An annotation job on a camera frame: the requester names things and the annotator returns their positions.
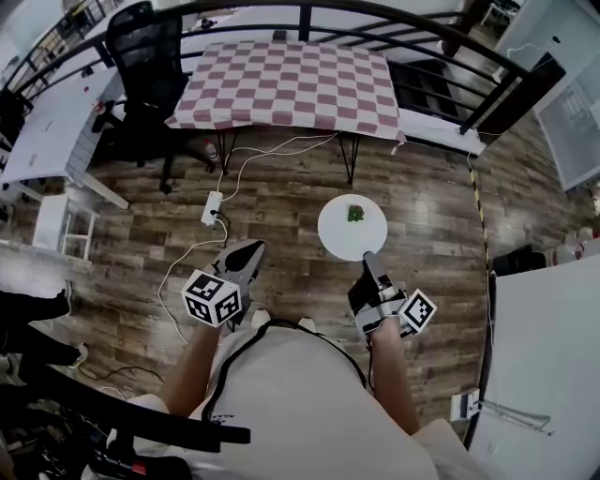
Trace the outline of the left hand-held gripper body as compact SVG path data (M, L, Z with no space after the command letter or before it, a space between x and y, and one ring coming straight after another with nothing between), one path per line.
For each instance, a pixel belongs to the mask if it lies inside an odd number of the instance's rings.
M249 309L252 255L249 239L223 249L204 267L195 270L182 289L187 314L205 325L218 328L239 325Z

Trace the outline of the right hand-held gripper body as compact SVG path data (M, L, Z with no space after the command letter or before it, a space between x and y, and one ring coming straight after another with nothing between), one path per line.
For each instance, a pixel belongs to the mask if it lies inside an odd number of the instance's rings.
M410 296L399 290L387 276L361 276L348 291L354 325L361 338L379 329L387 318L396 320L400 336L421 333L437 306L419 289Z

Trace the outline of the white round plate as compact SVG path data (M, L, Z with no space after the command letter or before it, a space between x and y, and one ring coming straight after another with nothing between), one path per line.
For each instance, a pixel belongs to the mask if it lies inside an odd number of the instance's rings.
M365 219L348 222L348 207L361 205ZM388 233L383 210L371 199L357 194L344 194L329 201L318 218L318 235L325 249L348 262L360 262L367 251L377 253Z

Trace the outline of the person's left forearm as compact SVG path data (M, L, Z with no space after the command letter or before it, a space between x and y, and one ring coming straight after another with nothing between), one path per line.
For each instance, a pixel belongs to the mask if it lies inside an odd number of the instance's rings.
M189 417L206 398L219 338L219 328L201 324L187 341L158 394L170 414Z

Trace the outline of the white power strip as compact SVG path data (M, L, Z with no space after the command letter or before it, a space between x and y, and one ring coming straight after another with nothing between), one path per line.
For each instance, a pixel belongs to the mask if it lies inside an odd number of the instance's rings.
M220 191L211 191L209 193L202 211L201 223L203 225L212 227L216 223L222 199L223 193Z

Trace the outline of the person's white shirt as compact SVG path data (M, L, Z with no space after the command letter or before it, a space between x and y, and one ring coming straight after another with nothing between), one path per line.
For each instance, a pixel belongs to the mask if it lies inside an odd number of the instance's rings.
M206 480L486 480L450 425L403 431L324 339L286 327L227 336L216 364L232 365L214 421L248 428L247 444L205 453L137 439L147 456L184 459Z

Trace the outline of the yellow black hazard tape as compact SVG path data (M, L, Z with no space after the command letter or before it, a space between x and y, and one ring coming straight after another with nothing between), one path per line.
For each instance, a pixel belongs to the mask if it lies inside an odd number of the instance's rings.
M469 160L467 160L467 164L468 164L470 181L471 181L472 189L473 189L474 201L475 201L475 205L477 207L477 212L478 212L481 229L482 229L482 234L483 234L486 275L489 276L489 274L490 274L490 255L489 255L489 248L488 248L488 229L487 229L486 222L485 222L484 210L483 210L483 206L481 203L480 192L479 192L479 189L478 189L478 186L476 183L474 170L473 170L473 167Z

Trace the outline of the small white clip box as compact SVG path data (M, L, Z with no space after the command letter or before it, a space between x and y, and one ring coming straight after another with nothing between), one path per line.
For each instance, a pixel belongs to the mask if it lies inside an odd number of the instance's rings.
M480 413L480 390L474 389L467 393L456 394L451 397L450 421L470 420Z

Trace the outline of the black bag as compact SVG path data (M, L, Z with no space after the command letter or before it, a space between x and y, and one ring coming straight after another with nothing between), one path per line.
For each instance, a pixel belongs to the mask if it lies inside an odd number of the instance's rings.
M532 245L525 245L509 253L496 256L491 262L492 271L497 277L543 269L546 266L544 253L534 250Z

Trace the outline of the white platform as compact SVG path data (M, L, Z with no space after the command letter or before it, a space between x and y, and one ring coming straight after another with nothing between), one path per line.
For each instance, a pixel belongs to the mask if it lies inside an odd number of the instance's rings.
M478 157L486 149L476 130L420 112L399 108L400 128L408 140Z

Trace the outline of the white counter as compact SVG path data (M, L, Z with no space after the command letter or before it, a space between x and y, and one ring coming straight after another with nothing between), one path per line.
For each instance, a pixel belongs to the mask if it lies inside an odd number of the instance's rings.
M470 452L493 480L590 480L600 468L600 254L496 287L484 398L550 421L535 431L483 410Z

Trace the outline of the white jug with red label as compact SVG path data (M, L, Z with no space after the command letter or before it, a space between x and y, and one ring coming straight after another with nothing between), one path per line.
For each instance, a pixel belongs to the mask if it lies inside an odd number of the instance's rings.
M554 265L559 265L598 254L600 254L600 237L593 240L586 240L576 245L560 245L555 249L552 260Z

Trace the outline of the black office chair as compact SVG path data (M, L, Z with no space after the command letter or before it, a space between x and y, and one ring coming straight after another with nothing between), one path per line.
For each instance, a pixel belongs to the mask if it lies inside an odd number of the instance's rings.
M132 4L109 21L105 43L124 85L125 117L107 123L98 143L102 155L141 167L163 160L159 189L165 194L173 159L188 155L212 172L215 163L188 146L191 131L172 128L166 121L173 115L188 84L180 60L182 19L162 18L149 0Z

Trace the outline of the black metal railing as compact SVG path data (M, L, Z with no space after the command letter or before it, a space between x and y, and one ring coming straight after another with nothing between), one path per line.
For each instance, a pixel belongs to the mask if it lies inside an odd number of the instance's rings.
M457 87L479 96L482 101L470 116L460 125L464 133L474 126L502 94L517 80L528 81L531 72L518 66L505 56L492 51L474 39L467 32L472 28L469 15L461 12L436 12L417 15L401 9L378 5L365 0L206 0L197 1L180 7L170 7L156 12L160 21L165 19L183 19L186 15L205 14L222 8L296 8L296 19L290 22L259 23L245 22L238 26L214 26L207 30L189 31L177 37L194 38L227 32L247 31L287 31L295 32L300 41L309 41L310 35L322 35L319 43L334 44L340 38L351 38L348 47L356 47L373 43L374 52L383 52L400 48L422 53L431 59L468 70L475 76L491 82L494 89L489 94L473 90L458 83ZM346 12L375 18L377 21L354 27L334 27L317 24L320 16L317 9ZM486 58L503 68L507 74L505 80L494 80L491 75L481 69L471 67L458 61L450 51L465 48Z

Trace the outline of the white stool frame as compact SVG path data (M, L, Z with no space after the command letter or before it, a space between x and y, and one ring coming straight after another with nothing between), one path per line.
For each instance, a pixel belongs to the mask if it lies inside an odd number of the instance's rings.
M86 234L73 233L70 224L80 213L89 216ZM66 193L45 196L40 203L32 246L67 256L68 241L84 242L82 259L89 260L92 236L99 214L80 202L75 202Z

